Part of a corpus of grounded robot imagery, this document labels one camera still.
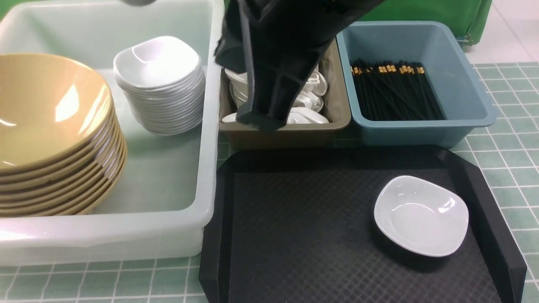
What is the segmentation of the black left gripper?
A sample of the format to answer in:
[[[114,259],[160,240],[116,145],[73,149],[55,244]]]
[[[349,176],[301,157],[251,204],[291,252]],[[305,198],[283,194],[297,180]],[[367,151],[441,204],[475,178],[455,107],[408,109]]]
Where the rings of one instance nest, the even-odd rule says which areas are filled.
[[[248,75],[237,122],[263,131],[285,126],[295,99],[337,33],[379,0],[231,0],[215,62]]]

